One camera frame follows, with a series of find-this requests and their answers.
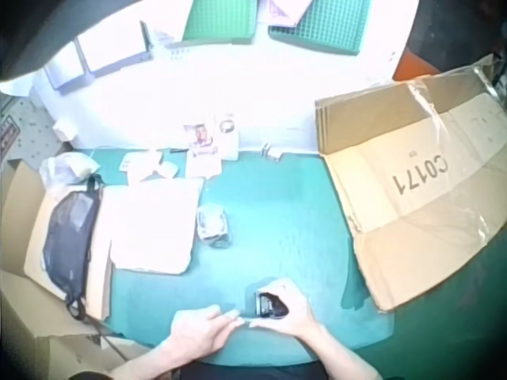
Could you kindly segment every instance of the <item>black mesh pouch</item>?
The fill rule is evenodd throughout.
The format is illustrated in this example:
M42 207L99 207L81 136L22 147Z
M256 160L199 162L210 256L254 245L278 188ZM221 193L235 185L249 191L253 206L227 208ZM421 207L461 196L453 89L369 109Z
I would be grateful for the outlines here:
M51 281L66 295L65 305L72 317L86 315L86 275L90 262L90 242L101 203L102 180L88 179L85 191L70 192L54 208L44 243L44 264ZM77 311L71 306L77 303Z

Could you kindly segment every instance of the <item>hand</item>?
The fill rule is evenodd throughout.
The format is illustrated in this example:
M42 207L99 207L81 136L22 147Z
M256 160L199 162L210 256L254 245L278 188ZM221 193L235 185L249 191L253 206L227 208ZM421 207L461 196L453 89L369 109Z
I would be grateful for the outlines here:
M259 291L277 296L288 308L288 314L282 319L253 320L250 322L251 328L263 327L302 340L318 329L310 303L290 279L278 279Z
M171 334L162 346L168 351L177 350L186 363L210 355L222 348L229 335L245 323L238 316L237 310L222 314L217 305L178 311Z

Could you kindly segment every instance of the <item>teal table surface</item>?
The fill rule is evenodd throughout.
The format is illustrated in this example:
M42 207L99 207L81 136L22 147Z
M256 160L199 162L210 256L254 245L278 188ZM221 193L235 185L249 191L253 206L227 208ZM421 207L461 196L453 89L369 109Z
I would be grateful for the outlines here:
M126 150L86 151L106 184L126 184L119 166ZM185 154L164 150L164 161L185 172ZM341 342L360 348L385 340L394 314L378 313L358 271L341 206L322 159L285 154L278 163L260 154L224 162L223 173L204 182L200 204L218 203L227 213L229 249L194 241L182 275L115 270L106 324L142 344L156 345L178 310L212 304L244 310L254 291L290 277L310 299L315 316ZM205 359L227 366L283 366L314 361L297 340L240 328L226 347Z

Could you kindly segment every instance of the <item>photo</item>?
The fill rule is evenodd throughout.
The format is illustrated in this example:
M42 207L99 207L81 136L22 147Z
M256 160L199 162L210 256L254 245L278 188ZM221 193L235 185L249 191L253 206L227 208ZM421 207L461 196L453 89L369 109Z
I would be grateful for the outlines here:
M218 152L218 147L206 124L185 125L185 130L189 134L189 148L194 156Z

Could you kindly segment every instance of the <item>green cutting mat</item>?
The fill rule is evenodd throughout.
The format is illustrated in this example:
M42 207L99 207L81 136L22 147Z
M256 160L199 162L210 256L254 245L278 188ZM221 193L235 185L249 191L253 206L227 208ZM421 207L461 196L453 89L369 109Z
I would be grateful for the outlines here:
M359 54L371 0L314 0L295 28L270 26L274 40L320 51Z
M256 22L257 0L194 0L183 40L250 40Z

